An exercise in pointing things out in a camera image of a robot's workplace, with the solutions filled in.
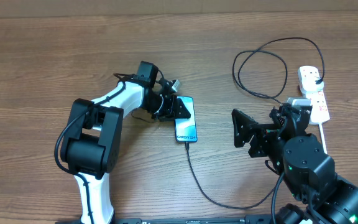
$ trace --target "robotic hand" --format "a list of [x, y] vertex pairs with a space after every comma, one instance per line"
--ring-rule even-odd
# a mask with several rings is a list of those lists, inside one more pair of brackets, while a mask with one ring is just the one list
[[[280, 176], [268, 222], [300, 223], [310, 219], [316, 223], [358, 223], [358, 187], [335, 173], [332, 157], [324, 153], [315, 135], [306, 133], [311, 110], [311, 106], [286, 103], [270, 112], [273, 124], [258, 124], [234, 109], [234, 145], [243, 147], [249, 142], [250, 157], [268, 156], [273, 168], [268, 161], [266, 165]], [[287, 204], [275, 215], [275, 195], [282, 180], [295, 200], [308, 204], [306, 212]]]
[[[132, 110], [142, 108], [153, 119], [172, 121], [190, 118], [182, 100], [176, 93], [180, 82], [162, 78], [157, 81], [162, 88], [154, 92], [159, 69], [148, 62], [141, 62], [136, 75], [115, 74], [117, 87], [92, 101], [77, 99], [71, 107], [66, 128], [55, 147], [55, 161], [59, 168], [75, 175], [80, 187], [83, 214], [81, 220], [70, 223], [113, 223], [114, 208], [109, 196], [109, 173], [116, 165], [121, 138], [122, 120]], [[100, 136], [82, 133], [82, 129], [95, 129]], [[58, 147], [63, 139], [60, 158], [68, 164], [63, 167], [58, 160]]]

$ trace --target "white cord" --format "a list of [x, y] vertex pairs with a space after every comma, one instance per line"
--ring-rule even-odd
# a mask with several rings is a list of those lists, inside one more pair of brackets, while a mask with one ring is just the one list
[[323, 124], [318, 123], [318, 127], [320, 128], [321, 142], [323, 143], [324, 153], [327, 154], [326, 139], [324, 138]]

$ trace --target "white power strip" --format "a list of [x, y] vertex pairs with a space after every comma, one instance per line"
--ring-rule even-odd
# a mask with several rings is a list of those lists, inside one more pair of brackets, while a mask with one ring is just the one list
[[313, 109], [310, 114], [309, 124], [318, 124], [323, 143], [324, 152], [327, 153], [326, 141], [323, 131], [323, 123], [329, 120], [327, 101], [324, 95], [324, 82], [316, 84], [320, 79], [318, 69], [312, 66], [302, 66], [298, 70], [299, 87], [303, 96], [311, 100]]

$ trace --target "wooden table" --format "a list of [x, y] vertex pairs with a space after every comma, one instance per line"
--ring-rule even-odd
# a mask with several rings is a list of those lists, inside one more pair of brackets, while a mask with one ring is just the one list
[[[277, 104], [238, 89], [232, 61], [241, 50], [294, 36], [321, 47], [331, 115], [324, 125], [328, 152], [337, 172], [358, 185], [358, 12], [0, 19], [0, 223], [80, 217], [77, 183], [53, 159], [56, 138], [75, 99], [104, 95], [116, 86], [113, 72], [134, 73], [141, 60], [159, 66], [166, 78], [181, 80], [179, 94], [194, 98], [199, 141], [190, 156], [205, 192], [233, 206], [258, 202], [277, 176], [264, 158], [248, 156], [248, 146], [234, 147], [231, 111], [239, 108], [267, 123]], [[307, 42], [288, 40], [266, 49], [288, 64], [279, 100], [300, 96], [298, 67], [321, 68]], [[284, 66], [269, 55], [255, 55], [242, 75], [251, 90], [272, 95], [282, 87]], [[308, 131], [319, 135], [316, 126]], [[247, 212], [209, 203], [191, 176], [172, 122], [125, 118], [110, 184], [118, 218], [270, 213], [270, 199]], [[285, 185], [277, 200], [277, 208], [295, 203]]]

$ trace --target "phone screen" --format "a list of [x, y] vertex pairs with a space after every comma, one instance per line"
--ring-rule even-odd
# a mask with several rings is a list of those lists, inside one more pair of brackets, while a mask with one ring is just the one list
[[178, 96], [186, 109], [190, 112], [191, 117], [189, 119], [175, 119], [175, 132], [177, 135], [177, 141], [180, 142], [196, 142], [197, 141], [197, 129], [196, 129], [196, 116], [194, 113], [194, 102], [192, 97]]

